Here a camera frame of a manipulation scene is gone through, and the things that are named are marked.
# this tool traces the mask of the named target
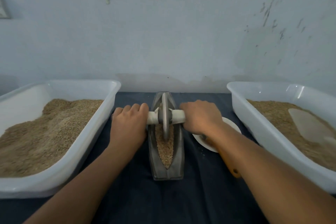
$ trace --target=forearm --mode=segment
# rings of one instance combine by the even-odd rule
[[[109,145],[26,223],[90,223],[111,183],[132,158],[123,145]]]
[[[333,197],[231,127],[213,127],[207,136],[230,156],[271,223],[336,219]]]

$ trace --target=white wall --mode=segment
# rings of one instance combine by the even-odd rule
[[[336,0],[6,3],[0,94],[53,78],[113,78],[125,91],[285,80],[336,95]]]

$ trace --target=pile of grain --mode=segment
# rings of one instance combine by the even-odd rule
[[[336,152],[319,143],[310,142],[304,139],[296,128],[288,109],[294,108],[303,110],[302,108],[290,103],[276,101],[248,101],[306,157],[323,167],[336,171]],[[336,130],[330,126],[330,124],[313,113],[309,113],[330,129],[335,135],[334,138],[336,138]]]
[[[155,125],[155,137],[157,143],[157,151],[163,165],[168,169],[173,160],[173,146],[174,146],[174,126],[169,125],[169,138],[167,141],[163,138],[163,125]]]
[[[103,100],[53,99],[33,121],[16,124],[0,137],[0,177],[37,174],[67,152]]]

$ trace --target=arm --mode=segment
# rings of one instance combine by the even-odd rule
[[[147,116],[147,104],[117,108],[108,147],[25,223],[90,223],[111,183],[145,140]]]
[[[271,223],[335,223],[336,199],[222,122],[214,103],[183,103],[184,128],[225,151]]]

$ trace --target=wooden handle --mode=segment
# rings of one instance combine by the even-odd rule
[[[211,142],[212,140],[209,139],[207,137],[207,142],[210,143],[212,146],[214,146]],[[216,147],[216,149],[218,150],[218,153],[220,154],[221,158],[223,159],[225,165],[227,166],[227,168],[229,169],[230,173],[236,177],[236,178],[240,178],[241,174],[239,173],[238,169],[235,168],[233,162],[231,161],[230,157],[228,156],[228,154],[224,151],[224,150],[220,150]]]

